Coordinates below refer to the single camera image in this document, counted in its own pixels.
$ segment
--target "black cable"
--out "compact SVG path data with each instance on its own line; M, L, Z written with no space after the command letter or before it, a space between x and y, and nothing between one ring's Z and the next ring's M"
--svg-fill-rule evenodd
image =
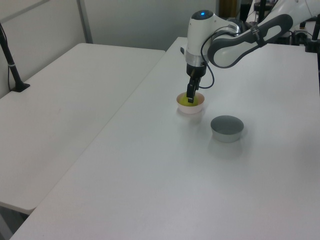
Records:
M253 14L255 12L255 10L253 10L253 12L252 13L250 13L246 18L248 18L251 14Z
M204 46L205 46L205 44L208 42L208 40L211 39L211 38L216 34L216 32L217 32L218 30L223 29L223 28L227 28L227 27L228 27L228 26L223 26L223 27L220 27L220 28L218 28L217 30L215 30L214 33L212 33L212 34L204 41L204 43L203 43L202 46L201 46L201 50L200 50L201 57L202 57L202 59L203 59L204 64L207 66L207 68L209 69L209 71L210 71L210 73L211 73L211 76L212 76L212 84L211 84L210 86L206 86L206 87L204 87L204 86L199 86L200 89L209 89L209 88L211 88L211 87L215 84L215 76L214 76L214 73L212 72L209 64L207 63L207 61L206 61L206 59L205 59L205 56L204 56L204 53L203 53ZM228 35L234 37L235 35L239 35L240 33L225 32L224 34L228 34Z
M305 34L309 34L312 37L312 34L310 32L303 31L303 30L295 30L293 33L305 33Z
M285 39L289 39L289 45L290 45L290 38L291 38L291 45L292 45L292 41L294 39L295 33L293 31L287 31L287 33L291 33L289 36L287 36Z
M3 33L3 35L4 35L6 45L8 45L7 35L6 35L6 32L5 32L4 28L1 25L1 22L0 22L0 29L1 29L1 31ZM8 88L9 88L9 91L11 92L11 88L10 88L10 67L9 67L9 65L8 65Z

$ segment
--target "yellow object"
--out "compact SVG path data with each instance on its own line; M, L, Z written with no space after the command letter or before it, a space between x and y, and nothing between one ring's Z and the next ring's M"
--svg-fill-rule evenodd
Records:
M186 106L186 107L194 107L198 105L198 97L197 95L194 96L193 103L188 102L187 93L185 92L183 96L179 100L179 104Z

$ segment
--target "black clamp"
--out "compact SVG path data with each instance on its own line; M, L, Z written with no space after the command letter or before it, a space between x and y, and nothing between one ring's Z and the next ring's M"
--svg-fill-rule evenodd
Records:
M262 48L264 45L267 43L264 40L264 37L261 34L261 31L258 27L258 25L254 25L253 27L250 28L252 35L255 38L256 43L258 44L259 48Z

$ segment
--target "bowl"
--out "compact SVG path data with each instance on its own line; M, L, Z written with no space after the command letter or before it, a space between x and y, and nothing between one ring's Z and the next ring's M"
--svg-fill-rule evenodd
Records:
M185 113L185 114L196 114L196 113L199 113L202 110L202 108L204 107L205 97L201 93L196 92L195 95L198 98L198 105L197 106L184 106L184 105L181 105L179 103L180 98L184 94L185 94L185 92L179 94L176 97L176 103L178 104L178 109L181 112Z
M237 141L244 127L244 123L235 116L217 116L211 121L213 137L223 143Z

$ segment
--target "gray bowl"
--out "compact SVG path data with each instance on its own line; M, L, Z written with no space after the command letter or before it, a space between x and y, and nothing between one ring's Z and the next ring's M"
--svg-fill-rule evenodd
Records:
M211 121L213 137L223 143L237 141L244 127L244 123L234 116L217 116Z

